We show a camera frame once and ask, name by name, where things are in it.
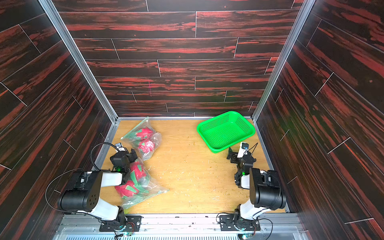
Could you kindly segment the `dragon fruit pink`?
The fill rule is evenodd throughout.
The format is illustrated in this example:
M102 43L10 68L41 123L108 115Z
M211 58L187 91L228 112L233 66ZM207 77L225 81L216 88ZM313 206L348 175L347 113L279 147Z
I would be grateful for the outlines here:
M139 185L140 187L144 187L149 184L151 177L140 161L131 163L130 170L130 178L134 184Z

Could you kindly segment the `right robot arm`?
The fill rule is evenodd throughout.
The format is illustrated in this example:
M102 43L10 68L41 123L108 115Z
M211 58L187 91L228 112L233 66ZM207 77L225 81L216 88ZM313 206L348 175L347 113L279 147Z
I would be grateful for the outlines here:
M248 147L241 147L238 152L229 148L227 159L237 166L234 175L237 187L249 190L250 193L249 199L234 211L233 223L236 228L245 229L255 224L261 214L285 208L286 196L278 173L255 168L256 159Z

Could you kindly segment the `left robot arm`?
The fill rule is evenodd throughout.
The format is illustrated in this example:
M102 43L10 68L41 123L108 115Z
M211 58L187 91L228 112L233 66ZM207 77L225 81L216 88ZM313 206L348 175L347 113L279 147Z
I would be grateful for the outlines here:
M131 180L131 165L137 158L135 150L123 150L110 157L112 171L75 171L58 200L59 210L89 214L122 229L127 224L123 208L102 200L100 192L103 187L124 187Z

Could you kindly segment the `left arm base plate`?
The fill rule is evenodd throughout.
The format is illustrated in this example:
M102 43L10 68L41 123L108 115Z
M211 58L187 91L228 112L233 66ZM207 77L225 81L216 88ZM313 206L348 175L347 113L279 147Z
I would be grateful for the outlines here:
M140 215L125 215L125 219L113 221L101 221L99 231L102 233L134 233L138 232L142 223Z

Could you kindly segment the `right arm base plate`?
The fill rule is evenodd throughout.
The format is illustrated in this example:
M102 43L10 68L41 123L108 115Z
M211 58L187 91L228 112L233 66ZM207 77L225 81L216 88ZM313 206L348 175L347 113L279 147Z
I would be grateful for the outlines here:
M234 214L219 213L216 218L222 232L260 231L258 220L246 220Z

